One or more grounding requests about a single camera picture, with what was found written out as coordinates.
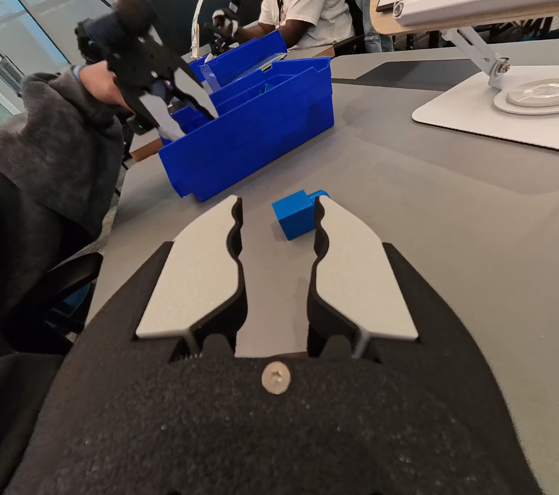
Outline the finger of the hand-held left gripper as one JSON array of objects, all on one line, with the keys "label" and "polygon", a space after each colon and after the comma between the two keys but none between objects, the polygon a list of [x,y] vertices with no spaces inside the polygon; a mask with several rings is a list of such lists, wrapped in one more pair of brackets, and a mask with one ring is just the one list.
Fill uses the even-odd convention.
[{"label": "finger of the hand-held left gripper", "polygon": [[209,94],[196,74],[189,67],[186,69],[179,67],[174,71],[172,82],[174,96],[191,103],[195,110],[203,113],[209,120],[217,119],[219,114]]},{"label": "finger of the hand-held left gripper", "polygon": [[144,94],[139,100],[157,123],[158,133],[162,139],[176,141],[185,137],[178,122],[169,114],[164,99],[157,95]]}]

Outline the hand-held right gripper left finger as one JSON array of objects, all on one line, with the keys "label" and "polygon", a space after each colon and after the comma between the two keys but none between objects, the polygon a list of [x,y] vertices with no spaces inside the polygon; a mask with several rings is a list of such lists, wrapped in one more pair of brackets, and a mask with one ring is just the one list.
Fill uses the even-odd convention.
[{"label": "hand-held right gripper left finger", "polygon": [[235,354],[248,316],[242,225],[242,198],[228,196],[175,237],[136,328],[139,340],[180,339],[198,356],[206,339],[220,336]]}]

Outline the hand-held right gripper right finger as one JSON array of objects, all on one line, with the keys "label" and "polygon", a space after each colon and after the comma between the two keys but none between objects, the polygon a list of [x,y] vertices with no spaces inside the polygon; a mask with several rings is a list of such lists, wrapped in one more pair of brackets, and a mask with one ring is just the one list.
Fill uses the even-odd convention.
[{"label": "hand-held right gripper right finger", "polygon": [[377,234],[328,196],[315,198],[315,261],[307,295],[307,351],[317,358],[334,336],[354,358],[373,338],[419,338],[385,246]]}]

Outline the blue divided plastic bin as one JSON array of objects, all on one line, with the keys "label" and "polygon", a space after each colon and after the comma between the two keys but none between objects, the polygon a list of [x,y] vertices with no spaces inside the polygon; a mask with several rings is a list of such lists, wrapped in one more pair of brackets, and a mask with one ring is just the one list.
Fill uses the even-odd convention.
[{"label": "blue divided plastic bin", "polygon": [[[219,117],[173,114],[185,137],[159,158],[175,192],[204,202],[334,125],[331,58],[278,60],[210,95]],[[267,82],[268,93],[259,94]]]}]

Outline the blue tall toy block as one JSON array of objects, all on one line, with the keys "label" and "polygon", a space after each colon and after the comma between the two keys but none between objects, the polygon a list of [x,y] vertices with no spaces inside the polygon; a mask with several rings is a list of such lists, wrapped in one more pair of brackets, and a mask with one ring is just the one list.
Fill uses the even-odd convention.
[{"label": "blue tall toy block", "polygon": [[293,240],[315,229],[315,199],[329,197],[323,190],[307,194],[297,191],[272,203],[279,225],[287,240]]}]

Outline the grey desk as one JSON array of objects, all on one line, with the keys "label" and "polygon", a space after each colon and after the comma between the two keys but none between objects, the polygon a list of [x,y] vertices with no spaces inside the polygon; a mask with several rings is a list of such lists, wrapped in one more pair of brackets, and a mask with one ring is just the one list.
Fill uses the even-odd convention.
[{"label": "grey desk", "polygon": [[543,490],[558,494],[558,153],[414,123],[436,91],[362,86],[383,63],[451,49],[335,58],[335,125],[205,203],[179,198],[158,156],[125,175],[87,320],[162,242],[243,199],[248,318],[237,353],[306,348],[314,234],[284,237],[272,203],[327,191],[416,268],[474,336]]}]

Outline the person's left hand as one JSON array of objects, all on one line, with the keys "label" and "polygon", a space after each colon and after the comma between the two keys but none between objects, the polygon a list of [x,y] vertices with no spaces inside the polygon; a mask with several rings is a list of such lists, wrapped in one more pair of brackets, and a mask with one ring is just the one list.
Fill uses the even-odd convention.
[{"label": "person's left hand", "polygon": [[101,103],[130,111],[121,91],[116,86],[116,76],[110,71],[106,60],[81,67],[78,77],[85,90]]}]

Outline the black charger green display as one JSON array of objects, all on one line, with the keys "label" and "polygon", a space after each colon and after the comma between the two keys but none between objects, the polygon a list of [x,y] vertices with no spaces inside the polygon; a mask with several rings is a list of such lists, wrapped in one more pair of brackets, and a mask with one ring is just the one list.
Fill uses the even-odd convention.
[{"label": "black charger green display", "polygon": [[126,124],[135,135],[141,136],[155,128],[153,123],[141,114],[133,114],[126,118]]}]

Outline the upright white sheet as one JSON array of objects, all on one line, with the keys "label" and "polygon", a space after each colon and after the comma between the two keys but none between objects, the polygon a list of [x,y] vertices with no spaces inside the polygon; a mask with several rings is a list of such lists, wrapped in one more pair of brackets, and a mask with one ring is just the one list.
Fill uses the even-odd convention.
[{"label": "upright white sheet", "polygon": [[198,0],[194,10],[191,25],[191,59],[198,60],[200,58],[200,26],[199,16],[204,0]]}]

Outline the black office chair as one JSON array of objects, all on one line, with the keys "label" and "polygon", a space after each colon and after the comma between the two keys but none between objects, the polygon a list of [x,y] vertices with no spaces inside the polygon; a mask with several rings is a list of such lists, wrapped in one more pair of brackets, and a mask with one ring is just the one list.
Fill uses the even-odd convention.
[{"label": "black office chair", "polygon": [[94,282],[103,255],[85,254],[53,268],[1,317],[1,356],[16,352],[67,356],[73,347],[66,334],[79,335],[91,305],[91,291],[78,305],[78,317],[61,312],[67,297]]}]

